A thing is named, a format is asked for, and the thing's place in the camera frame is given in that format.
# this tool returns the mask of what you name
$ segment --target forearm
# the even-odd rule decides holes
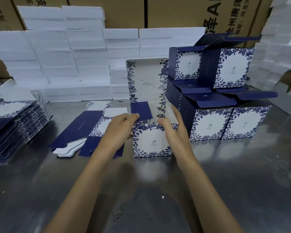
[[[98,147],[85,169],[74,183],[66,199],[45,229],[45,233],[86,232],[110,155]]]
[[[244,232],[220,198],[198,161],[187,156],[186,160],[182,161],[182,170],[204,233]]]

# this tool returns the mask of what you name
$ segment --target metal table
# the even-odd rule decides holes
[[[49,103],[54,117],[8,164],[0,166],[0,233],[41,232],[88,158],[57,158],[47,146],[85,105]],[[112,101],[129,107],[129,101]],[[192,143],[214,187],[246,232],[291,232],[291,116],[273,106],[249,139]],[[112,160],[88,232],[202,232],[174,157]]]

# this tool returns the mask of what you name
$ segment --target box front panel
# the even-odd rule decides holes
[[[271,106],[234,108],[222,139],[252,137]]]
[[[254,48],[222,49],[214,88],[242,87],[253,53]]]
[[[157,101],[167,88],[168,59],[126,62],[130,102]]]
[[[196,110],[190,141],[220,139],[233,108]]]
[[[175,80],[198,78],[200,59],[198,51],[177,51]]]
[[[172,124],[174,130],[178,124]],[[172,151],[159,124],[135,123],[132,130],[134,158],[168,156]]]

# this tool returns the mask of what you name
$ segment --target person's right hand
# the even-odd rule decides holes
[[[181,168],[182,162],[196,160],[191,148],[189,136],[183,123],[180,112],[172,105],[173,112],[178,120],[178,129],[175,132],[171,126],[171,122],[167,118],[159,118],[157,121],[165,129],[168,144],[177,159],[177,163]]]

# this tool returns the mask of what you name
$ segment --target person's left arm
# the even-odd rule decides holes
[[[88,164],[74,183],[44,233],[86,232],[105,167],[131,134],[138,114],[115,116]]]

